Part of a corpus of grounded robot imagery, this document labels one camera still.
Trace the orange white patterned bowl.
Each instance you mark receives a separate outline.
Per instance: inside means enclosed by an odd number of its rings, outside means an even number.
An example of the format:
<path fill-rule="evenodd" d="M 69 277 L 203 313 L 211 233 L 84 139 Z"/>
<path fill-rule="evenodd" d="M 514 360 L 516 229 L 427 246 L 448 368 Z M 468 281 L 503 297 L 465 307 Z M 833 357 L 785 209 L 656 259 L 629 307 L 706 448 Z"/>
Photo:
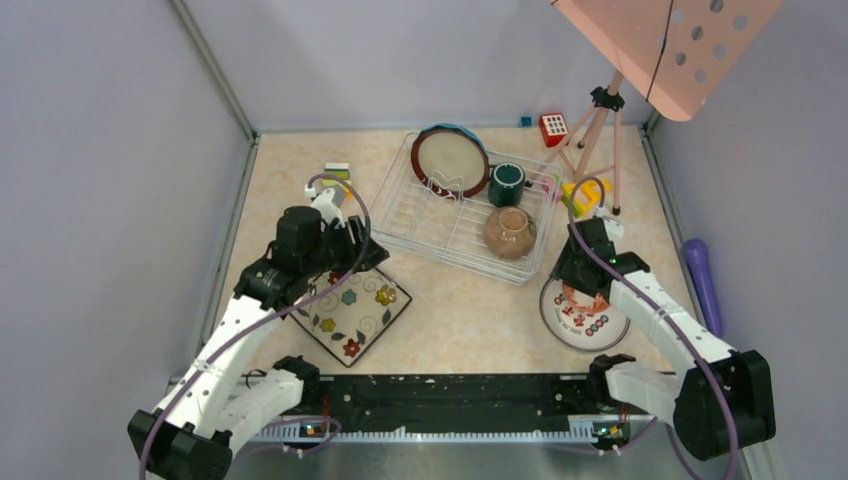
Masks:
<path fill-rule="evenodd" d="M 610 307 L 609 303 L 600 295 L 590 296 L 567 285 L 562 286 L 562 291 L 567 304 L 584 315 L 593 316 Z"/>

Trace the brown speckled bowl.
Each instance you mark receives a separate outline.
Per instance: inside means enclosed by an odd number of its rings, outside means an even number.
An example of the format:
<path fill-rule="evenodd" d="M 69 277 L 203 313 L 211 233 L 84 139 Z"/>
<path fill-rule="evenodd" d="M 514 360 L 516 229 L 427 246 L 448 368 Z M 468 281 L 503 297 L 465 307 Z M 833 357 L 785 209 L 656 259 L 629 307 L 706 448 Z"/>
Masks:
<path fill-rule="evenodd" d="M 517 260 L 535 247 L 537 227 L 534 218 L 515 206 L 497 208 L 487 218 L 483 230 L 484 245 L 495 256 Z"/>

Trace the white wire dish rack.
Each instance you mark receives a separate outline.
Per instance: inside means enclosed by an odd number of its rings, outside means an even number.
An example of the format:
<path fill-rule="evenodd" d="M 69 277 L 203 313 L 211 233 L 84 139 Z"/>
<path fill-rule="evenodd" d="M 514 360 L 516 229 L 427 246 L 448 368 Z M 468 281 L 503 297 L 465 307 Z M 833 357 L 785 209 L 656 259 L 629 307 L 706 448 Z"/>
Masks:
<path fill-rule="evenodd" d="M 411 153 L 417 136 L 416 132 L 406 133 L 369 207 L 373 238 L 393 253 L 416 254 L 515 285 L 530 280 L 540 269 L 555 210 L 554 193 L 545 190 L 542 182 L 559 179 L 562 168 L 507 153 L 489 153 L 496 163 L 521 166 L 532 181 L 524 189 L 520 207 L 535 222 L 536 242 L 521 258 L 504 259 L 484 243 L 484 224 L 495 211 L 487 192 L 465 199 L 431 191 L 435 182 L 423 184 L 413 172 Z"/>

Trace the dark green mug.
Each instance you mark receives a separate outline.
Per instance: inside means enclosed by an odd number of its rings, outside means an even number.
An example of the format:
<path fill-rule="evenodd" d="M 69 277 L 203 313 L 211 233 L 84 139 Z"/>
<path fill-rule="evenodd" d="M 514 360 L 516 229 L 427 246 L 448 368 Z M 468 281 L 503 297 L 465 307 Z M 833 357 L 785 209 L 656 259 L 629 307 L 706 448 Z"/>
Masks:
<path fill-rule="evenodd" d="M 522 202 L 528 185 L 526 172 L 514 162 L 503 162 L 491 168 L 487 197 L 498 208 L 515 207 Z"/>

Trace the red rimmed beige plate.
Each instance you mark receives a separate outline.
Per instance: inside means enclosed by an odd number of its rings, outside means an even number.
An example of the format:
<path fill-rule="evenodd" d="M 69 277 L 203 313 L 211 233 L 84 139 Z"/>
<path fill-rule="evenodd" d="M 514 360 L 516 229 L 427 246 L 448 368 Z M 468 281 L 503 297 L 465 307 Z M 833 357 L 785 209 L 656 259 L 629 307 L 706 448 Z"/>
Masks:
<path fill-rule="evenodd" d="M 413 141 L 410 164 L 415 177 L 442 197 L 470 198 L 486 187 L 490 162 L 467 137 L 446 130 L 418 135 Z"/>

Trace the teal polka dot plate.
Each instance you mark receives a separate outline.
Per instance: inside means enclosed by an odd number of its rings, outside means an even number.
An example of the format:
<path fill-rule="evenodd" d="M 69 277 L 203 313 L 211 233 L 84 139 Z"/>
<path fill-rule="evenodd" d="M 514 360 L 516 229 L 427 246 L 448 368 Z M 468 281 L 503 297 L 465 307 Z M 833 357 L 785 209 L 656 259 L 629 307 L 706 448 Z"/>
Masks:
<path fill-rule="evenodd" d="M 431 132 L 440 131 L 440 130 L 446 130 L 446 131 L 450 131 L 450 132 L 453 132 L 453 133 L 461 134 L 461 135 L 467 137 L 468 139 L 470 139 L 472 142 L 474 142 L 476 144 L 476 146 L 480 150 L 485 152 L 485 146 L 476 134 L 474 134 L 471 130 L 465 128 L 464 126 L 454 124 L 454 123 L 446 123 L 446 122 L 436 123 L 436 124 L 431 125 L 431 126 L 425 128 L 425 129 L 422 129 L 419 132 L 418 137 L 422 138 L 425 134 L 429 134 Z"/>

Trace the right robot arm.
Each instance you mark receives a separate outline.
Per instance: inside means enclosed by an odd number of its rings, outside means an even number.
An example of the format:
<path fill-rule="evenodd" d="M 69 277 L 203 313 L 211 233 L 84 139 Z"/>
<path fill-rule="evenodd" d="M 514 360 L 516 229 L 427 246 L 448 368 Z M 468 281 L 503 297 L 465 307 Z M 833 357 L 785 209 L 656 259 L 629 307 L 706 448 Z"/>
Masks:
<path fill-rule="evenodd" d="M 774 438 L 766 358 L 710 333 L 665 292 L 642 258 L 616 251 L 614 229 L 613 221 L 599 216 L 571 224 L 551 277 L 621 311 L 673 371 L 661 373 L 624 354 L 600 359 L 590 369 L 596 378 L 586 385 L 589 404 L 600 412 L 622 403 L 638 407 L 675 431 L 701 461 Z"/>

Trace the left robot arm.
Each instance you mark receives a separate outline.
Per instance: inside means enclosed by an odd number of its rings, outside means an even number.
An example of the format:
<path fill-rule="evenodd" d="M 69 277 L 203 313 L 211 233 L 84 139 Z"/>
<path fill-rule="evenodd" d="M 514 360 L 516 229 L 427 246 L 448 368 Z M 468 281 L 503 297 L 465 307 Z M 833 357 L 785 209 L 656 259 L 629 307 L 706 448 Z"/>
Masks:
<path fill-rule="evenodd" d="M 245 445 L 278 415 L 308 413 L 320 386 L 299 357 L 269 371 L 247 393 L 234 396 L 237 380 L 258 347 L 287 316 L 332 294 L 315 280 L 338 273 L 347 280 L 388 257 L 371 238 L 367 213 L 344 217 L 341 205 L 354 190 L 339 183 L 317 191 L 311 203 L 287 208 L 262 257 L 246 267 L 212 336 L 178 384 L 150 411 L 138 410 L 127 430 L 138 456 L 140 479 L 223 479 Z"/>

